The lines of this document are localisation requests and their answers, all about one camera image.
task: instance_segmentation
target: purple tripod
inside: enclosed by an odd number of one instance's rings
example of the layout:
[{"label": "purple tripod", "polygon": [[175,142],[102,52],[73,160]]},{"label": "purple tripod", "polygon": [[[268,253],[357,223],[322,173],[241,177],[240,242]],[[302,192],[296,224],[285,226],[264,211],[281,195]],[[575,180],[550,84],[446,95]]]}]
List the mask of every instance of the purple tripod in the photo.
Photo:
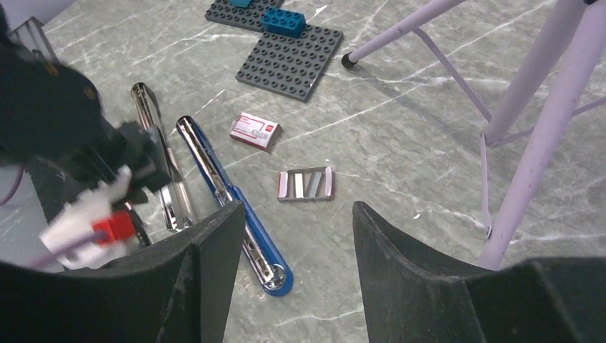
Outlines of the purple tripod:
[{"label": "purple tripod", "polygon": [[[577,108],[577,103],[606,46],[606,0],[558,0],[547,17],[539,36],[514,76],[502,102],[491,114],[471,87],[459,75],[419,26],[426,24],[465,0],[431,0],[398,24],[386,30],[357,50],[345,54],[342,64],[352,68],[360,59],[372,54],[401,36],[414,32],[463,88],[488,126],[480,135],[482,155],[482,212],[487,242],[480,265],[497,269],[507,251],[516,228],[530,200],[535,195],[545,169],[557,148],[570,119],[606,104],[606,97]],[[515,120],[566,52],[553,87],[533,129],[508,136]],[[496,147],[530,135],[496,220],[488,212],[488,165],[486,147]]]}]

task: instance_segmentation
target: red connector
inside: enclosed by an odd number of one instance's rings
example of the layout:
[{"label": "red connector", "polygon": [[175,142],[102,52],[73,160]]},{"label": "red connector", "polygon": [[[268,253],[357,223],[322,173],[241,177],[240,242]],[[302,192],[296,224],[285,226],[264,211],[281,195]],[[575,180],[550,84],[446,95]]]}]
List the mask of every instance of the red connector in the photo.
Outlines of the red connector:
[{"label": "red connector", "polygon": [[124,241],[136,234],[131,216],[128,211],[116,211],[111,217],[100,222],[92,224],[95,232],[103,231],[106,233],[105,239],[97,241],[99,245],[114,241]]}]

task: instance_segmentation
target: gray lego baseplate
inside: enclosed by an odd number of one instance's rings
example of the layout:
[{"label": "gray lego baseplate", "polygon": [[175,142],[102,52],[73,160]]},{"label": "gray lego baseplate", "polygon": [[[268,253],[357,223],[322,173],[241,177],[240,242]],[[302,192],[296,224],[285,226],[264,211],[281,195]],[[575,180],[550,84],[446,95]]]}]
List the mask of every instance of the gray lego baseplate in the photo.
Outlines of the gray lego baseplate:
[{"label": "gray lego baseplate", "polygon": [[252,0],[247,9],[233,7],[229,0],[215,0],[204,15],[208,21],[263,32],[261,18],[269,7],[279,8],[284,0]]},{"label": "gray lego baseplate", "polygon": [[307,25],[298,39],[264,32],[236,80],[307,102],[343,32]]}]

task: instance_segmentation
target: tripod leg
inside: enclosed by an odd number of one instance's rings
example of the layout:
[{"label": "tripod leg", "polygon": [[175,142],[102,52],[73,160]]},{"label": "tripod leg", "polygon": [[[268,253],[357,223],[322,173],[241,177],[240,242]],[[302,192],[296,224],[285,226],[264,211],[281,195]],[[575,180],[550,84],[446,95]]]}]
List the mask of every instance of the tripod leg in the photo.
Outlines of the tripod leg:
[{"label": "tripod leg", "polygon": [[484,132],[488,146],[503,139],[515,119],[522,114],[566,51],[585,8],[587,5],[579,0],[559,0],[555,4],[505,92],[499,108],[488,123]]},{"label": "tripod leg", "polygon": [[428,4],[416,10],[401,22],[395,24],[377,37],[374,37],[368,43],[362,45],[353,52],[343,56],[341,63],[345,68],[352,68],[360,59],[372,54],[383,46],[395,41],[401,36],[408,34],[417,27],[427,23],[433,18],[456,7],[465,0],[431,0]]},{"label": "tripod leg", "polygon": [[484,268],[498,268],[564,134],[581,93],[600,60],[606,46],[604,18],[606,0],[598,0],[586,7],[565,54],[562,68],[539,115],[537,126],[507,190],[492,234],[480,256],[480,265]]}]

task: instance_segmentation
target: marble floor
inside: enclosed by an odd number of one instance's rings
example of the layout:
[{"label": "marble floor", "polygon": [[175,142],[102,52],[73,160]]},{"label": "marble floor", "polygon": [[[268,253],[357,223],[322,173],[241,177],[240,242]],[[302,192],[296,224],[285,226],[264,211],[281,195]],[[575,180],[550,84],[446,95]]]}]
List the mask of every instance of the marble floor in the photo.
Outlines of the marble floor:
[{"label": "marble floor", "polygon": [[[59,58],[99,88],[115,124],[136,120],[131,86],[146,82],[165,122],[193,116],[232,180],[290,263],[292,293],[268,297],[244,258],[225,342],[366,342],[352,238],[353,201],[370,204],[394,225],[446,254],[475,263],[480,224],[477,136],[485,121],[416,36],[407,36],[353,71],[330,64],[307,104],[236,82],[259,34],[208,22],[212,0],[80,0],[46,26]],[[337,56],[360,46],[425,0],[286,0],[311,24],[338,29]],[[423,28],[490,109],[538,33],[554,0],[468,1]],[[512,132],[540,112],[554,74]],[[601,64],[582,103],[604,96]],[[229,138],[246,111],[284,127],[271,154]],[[575,118],[507,253],[527,257],[606,255],[604,108]],[[216,207],[177,134],[170,136],[203,215]],[[527,140],[490,151],[491,209],[497,212]],[[333,202],[282,204],[277,172],[331,165]],[[154,202],[140,209],[157,241],[167,236]]]}]

